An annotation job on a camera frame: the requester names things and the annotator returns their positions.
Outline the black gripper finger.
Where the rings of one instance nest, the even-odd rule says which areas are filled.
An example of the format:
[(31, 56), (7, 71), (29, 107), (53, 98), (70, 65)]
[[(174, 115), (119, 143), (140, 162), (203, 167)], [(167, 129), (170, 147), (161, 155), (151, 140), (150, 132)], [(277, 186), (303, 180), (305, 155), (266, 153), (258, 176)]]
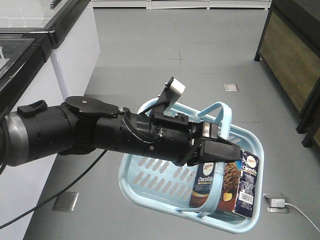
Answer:
[(204, 138), (218, 138), (218, 124), (212, 122), (202, 122), (201, 135)]
[(195, 152), (196, 155), (187, 161), (188, 166), (213, 162), (235, 162), (241, 159), (241, 148), (232, 142), (205, 140)]

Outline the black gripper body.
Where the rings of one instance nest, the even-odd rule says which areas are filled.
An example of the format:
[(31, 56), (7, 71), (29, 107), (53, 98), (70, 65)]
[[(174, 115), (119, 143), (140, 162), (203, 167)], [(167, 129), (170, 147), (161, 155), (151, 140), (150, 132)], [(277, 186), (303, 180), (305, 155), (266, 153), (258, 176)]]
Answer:
[(150, 126), (155, 140), (149, 146), (149, 156), (170, 161), (176, 166), (194, 166), (203, 145), (203, 129), (206, 122), (190, 122), (183, 113), (167, 116), (159, 110), (150, 113)]

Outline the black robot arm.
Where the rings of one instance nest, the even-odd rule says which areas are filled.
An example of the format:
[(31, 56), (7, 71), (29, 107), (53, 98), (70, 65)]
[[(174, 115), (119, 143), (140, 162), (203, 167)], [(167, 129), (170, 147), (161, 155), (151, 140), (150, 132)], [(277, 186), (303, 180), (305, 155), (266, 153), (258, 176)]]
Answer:
[(238, 145), (222, 137), (222, 128), (187, 115), (164, 114), (169, 100), (158, 100), (136, 114), (100, 100), (70, 96), (58, 106), (44, 100), (5, 111), (0, 117), (0, 164), (19, 166), (50, 155), (86, 155), (95, 149), (121, 152), (189, 167), (235, 162)]

